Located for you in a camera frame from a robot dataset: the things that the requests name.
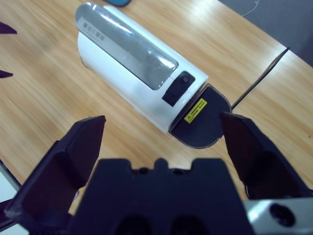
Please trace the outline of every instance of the black button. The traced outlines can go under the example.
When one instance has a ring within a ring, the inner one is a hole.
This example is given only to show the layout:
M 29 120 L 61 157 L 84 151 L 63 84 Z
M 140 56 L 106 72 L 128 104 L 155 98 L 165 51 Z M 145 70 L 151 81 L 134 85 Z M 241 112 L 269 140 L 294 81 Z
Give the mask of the black button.
M 162 99 L 174 106 L 180 97 L 188 90 L 195 78 L 188 72 L 182 72 L 170 85 Z

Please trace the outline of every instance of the wooden tabletop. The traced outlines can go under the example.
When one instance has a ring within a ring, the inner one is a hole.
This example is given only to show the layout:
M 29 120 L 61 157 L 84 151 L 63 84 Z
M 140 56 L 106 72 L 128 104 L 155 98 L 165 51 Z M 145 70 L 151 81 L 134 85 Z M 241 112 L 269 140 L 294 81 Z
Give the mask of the wooden tabletop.
M 160 132 L 100 77 L 81 64 L 74 14 L 83 2 L 0 0 L 0 21 L 18 32 L 18 35 L 0 35 L 0 69 L 14 73 L 13 77 L 0 81 L 0 159 L 4 164 L 23 183 L 50 146 L 75 121 L 106 115 L 100 158 L 128 158 L 134 168 L 152 168 L 154 161 L 161 157 L 167 159 L 170 167 L 182 168 L 189 168 L 191 161 L 197 157 L 222 158 L 239 194 L 244 198 L 243 186 L 228 157 L 223 139 L 203 150 L 184 146 L 169 134 Z M 133 0 L 121 10 L 207 73 L 208 82 L 230 103 L 235 102 L 285 49 L 217 0 Z M 298 93 L 306 100 L 307 106 L 302 104 L 298 107 L 305 108 L 306 117 L 302 118 L 298 109 L 291 109 L 288 123 L 300 127 L 293 129 L 290 126 L 284 141 L 274 138 L 274 142 L 278 142 L 284 153 L 290 151 L 291 144 L 298 148 L 296 154 L 305 152 L 302 157 L 304 162 L 296 160 L 296 155 L 292 162 L 300 166 L 301 171 L 302 165 L 310 161 L 307 159 L 312 153 L 309 148 L 311 140 L 306 138 L 305 148 L 301 150 L 304 143 L 297 136 L 302 134 L 299 130 L 304 121 L 307 121 L 304 129 L 312 127 L 308 120 L 313 112 L 310 113 L 307 108 L 312 98 L 310 86 L 295 79 L 309 83 L 312 68 L 304 65 L 291 52 L 289 54 L 293 57 L 292 61 L 301 64 L 305 70 L 302 77 L 289 78 L 286 82 L 293 81 L 291 84 L 296 85 Z M 293 66 L 290 70 L 276 74 L 282 78 L 288 77 L 291 72 L 297 75 L 297 67 Z M 283 135 L 280 131 L 285 133 L 285 126 L 280 121 L 274 125 L 267 118 L 271 115 L 279 120 L 280 116 L 284 116 L 271 99 L 275 102 L 278 102 L 276 98 L 281 99 L 284 108 L 288 109 L 289 98 L 293 96 L 281 91 L 280 95 L 272 97 L 270 95 L 274 94 L 262 91 L 256 91 L 262 102 L 258 103 L 251 94 L 247 98 L 255 102 L 242 103 L 235 112 L 252 116 L 257 124 L 262 124 L 263 129 L 269 122 L 268 127 L 272 128 L 266 129 L 265 133 L 270 137 Z M 255 105 L 260 107 L 261 115 L 253 112 Z M 307 181 L 312 178 L 309 173 L 305 174 Z M 71 212 L 78 202 L 79 199 L 75 200 Z

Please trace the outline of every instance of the white device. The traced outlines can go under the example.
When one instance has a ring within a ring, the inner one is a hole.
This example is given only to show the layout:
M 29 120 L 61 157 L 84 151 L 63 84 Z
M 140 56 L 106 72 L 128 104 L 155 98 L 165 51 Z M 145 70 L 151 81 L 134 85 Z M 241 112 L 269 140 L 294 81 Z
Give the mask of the white device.
M 75 14 L 86 67 L 106 80 L 161 131 L 208 76 L 112 6 L 81 5 Z

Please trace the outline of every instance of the warning sticker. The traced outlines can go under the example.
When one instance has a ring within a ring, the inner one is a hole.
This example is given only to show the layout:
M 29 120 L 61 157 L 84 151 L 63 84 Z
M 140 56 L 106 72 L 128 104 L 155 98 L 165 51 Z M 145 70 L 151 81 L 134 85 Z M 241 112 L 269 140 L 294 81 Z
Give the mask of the warning sticker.
M 207 102 L 201 98 L 196 103 L 196 105 L 189 111 L 189 113 L 185 116 L 184 120 L 190 124 L 201 112 L 201 110 L 206 106 L 206 104 Z

